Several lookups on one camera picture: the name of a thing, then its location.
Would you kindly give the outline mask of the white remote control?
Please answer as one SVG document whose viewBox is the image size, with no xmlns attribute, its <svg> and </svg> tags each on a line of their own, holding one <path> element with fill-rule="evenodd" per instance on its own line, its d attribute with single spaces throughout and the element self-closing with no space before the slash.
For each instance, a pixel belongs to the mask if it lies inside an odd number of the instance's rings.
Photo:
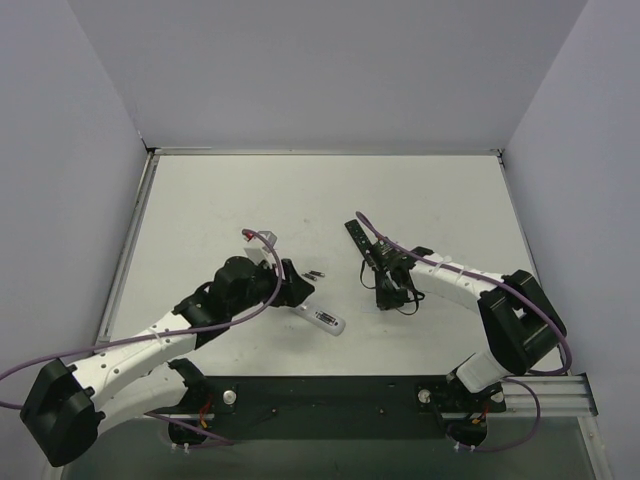
<svg viewBox="0 0 640 480">
<path fill-rule="evenodd" d="M 344 319 L 329 313 L 326 309 L 313 303 L 303 303 L 294 307 L 293 312 L 312 325 L 335 337 L 341 335 L 346 328 Z"/>
</svg>

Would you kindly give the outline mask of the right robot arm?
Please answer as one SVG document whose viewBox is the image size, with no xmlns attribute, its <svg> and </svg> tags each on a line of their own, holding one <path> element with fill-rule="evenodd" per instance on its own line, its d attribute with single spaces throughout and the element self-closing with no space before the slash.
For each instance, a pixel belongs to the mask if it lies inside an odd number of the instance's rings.
<svg viewBox="0 0 640 480">
<path fill-rule="evenodd" d="M 453 370 L 454 380 L 471 394 L 531 372 L 551 350 L 566 345 L 565 325 L 527 271 L 486 273 L 424 247 L 404 252 L 381 240 L 368 250 L 370 265 L 392 287 L 433 294 L 479 315 L 488 347 Z"/>
</svg>

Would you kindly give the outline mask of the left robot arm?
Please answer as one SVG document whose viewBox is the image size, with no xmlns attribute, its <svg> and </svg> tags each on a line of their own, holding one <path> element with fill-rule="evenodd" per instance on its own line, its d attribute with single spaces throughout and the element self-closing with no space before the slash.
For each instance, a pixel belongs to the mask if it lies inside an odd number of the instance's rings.
<svg viewBox="0 0 640 480">
<path fill-rule="evenodd" d="M 280 264 L 234 256 L 147 330 L 72 365 L 54 358 L 39 371 L 20 419 L 49 464 L 84 454 L 112 415 L 117 393 L 161 364 L 201 348 L 255 306 L 297 307 L 315 291 L 289 259 Z"/>
</svg>

